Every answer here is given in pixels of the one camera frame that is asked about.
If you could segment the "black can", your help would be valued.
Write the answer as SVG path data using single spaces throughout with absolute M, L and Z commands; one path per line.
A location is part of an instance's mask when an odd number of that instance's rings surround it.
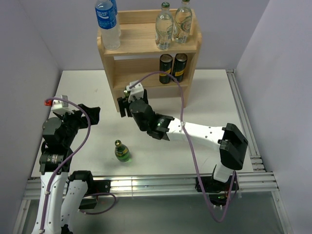
M 172 70 L 173 57 L 170 54 L 163 54 L 159 59 L 159 70 L 166 72 L 168 74 L 171 73 Z M 164 73 L 159 74 L 159 81 L 162 84 L 167 84 L 170 82 L 170 77 Z
M 181 82 L 183 80 L 187 60 L 188 57 L 184 53 L 179 53 L 175 56 L 172 75 L 176 78 L 178 82 Z

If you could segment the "clear glass bottle green cap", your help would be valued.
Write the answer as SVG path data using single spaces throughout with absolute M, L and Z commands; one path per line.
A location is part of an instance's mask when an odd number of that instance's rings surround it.
M 182 0 L 175 12 L 173 39 L 177 43 L 186 43 L 190 35 L 193 15 L 189 3 L 190 0 Z

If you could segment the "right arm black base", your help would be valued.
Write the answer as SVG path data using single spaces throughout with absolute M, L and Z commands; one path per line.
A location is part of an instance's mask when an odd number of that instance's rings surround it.
M 222 183 L 217 180 L 213 180 L 211 176 L 201 176 L 201 180 L 203 183 L 203 187 L 205 192 L 207 193 L 220 193 L 228 191 L 231 185 L 232 176 L 229 177 L 228 181 Z M 198 177 L 195 178 L 195 189 L 197 192 L 202 192 Z M 232 191 L 239 190 L 239 185 L 237 181 L 234 179 L 234 183 L 232 185 Z

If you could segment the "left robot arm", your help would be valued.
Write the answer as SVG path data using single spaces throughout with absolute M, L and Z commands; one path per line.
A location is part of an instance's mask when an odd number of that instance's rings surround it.
M 34 234 L 70 234 L 74 213 L 84 195 L 95 192 L 90 171 L 69 175 L 73 151 L 71 144 L 80 129 L 90 130 L 99 122 L 99 107 L 83 104 L 69 110 L 61 101 L 51 102 L 54 117 L 43 123 L 43 142 L 39 158 L 41 191 Z

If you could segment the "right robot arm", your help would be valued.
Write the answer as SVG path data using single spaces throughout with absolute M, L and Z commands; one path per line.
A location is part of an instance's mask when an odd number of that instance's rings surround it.
M 117 99 L 121 117 L 132 117 L 139 129 L 157 140 L 193 141 L 218 151 L 220 161 L 215 165 L 211 185 L 222 190 L 235 171 L 242 170 L 248 140 L 232 123 L 211 127 L 184 122 L 172 116 L 157 114 L 149 105 L 147 91 L 124 91 Z

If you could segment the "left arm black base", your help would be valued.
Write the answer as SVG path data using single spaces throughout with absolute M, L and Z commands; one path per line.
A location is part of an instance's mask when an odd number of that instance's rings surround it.
M 84 211 L 94 209 L 98 203 L 98 195 L 91 196 L 91 194 L 108 193 L 110 188 L 110 180 L 95 180 L 93 187 L 87 191 L 86 195 L 82 199 L 79 209 Z

